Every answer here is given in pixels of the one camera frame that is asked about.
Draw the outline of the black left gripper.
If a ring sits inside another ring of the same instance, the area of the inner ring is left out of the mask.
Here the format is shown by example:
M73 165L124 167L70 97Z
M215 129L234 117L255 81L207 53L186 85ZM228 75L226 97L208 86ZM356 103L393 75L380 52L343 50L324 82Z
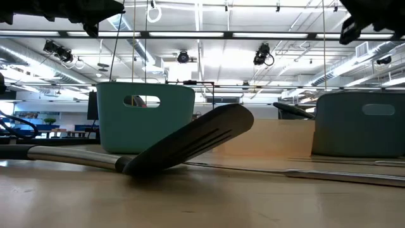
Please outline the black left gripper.
M79 23L77 9L89 37L98 37L99 22L125 12L124 4L115 0L82 0L78 6L74 1L64 0L2 0L1 23L12 25L16 14L42 16L50 22L66 18L71 23Z

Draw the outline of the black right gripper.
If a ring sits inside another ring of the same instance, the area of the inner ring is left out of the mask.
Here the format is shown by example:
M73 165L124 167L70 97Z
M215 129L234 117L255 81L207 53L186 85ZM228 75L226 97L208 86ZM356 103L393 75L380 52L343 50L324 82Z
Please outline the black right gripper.
M340 31L340 44L356 40L361 30L373 25L379 32L388 29L404 31L404 0L340 0L351 16L346 19Z

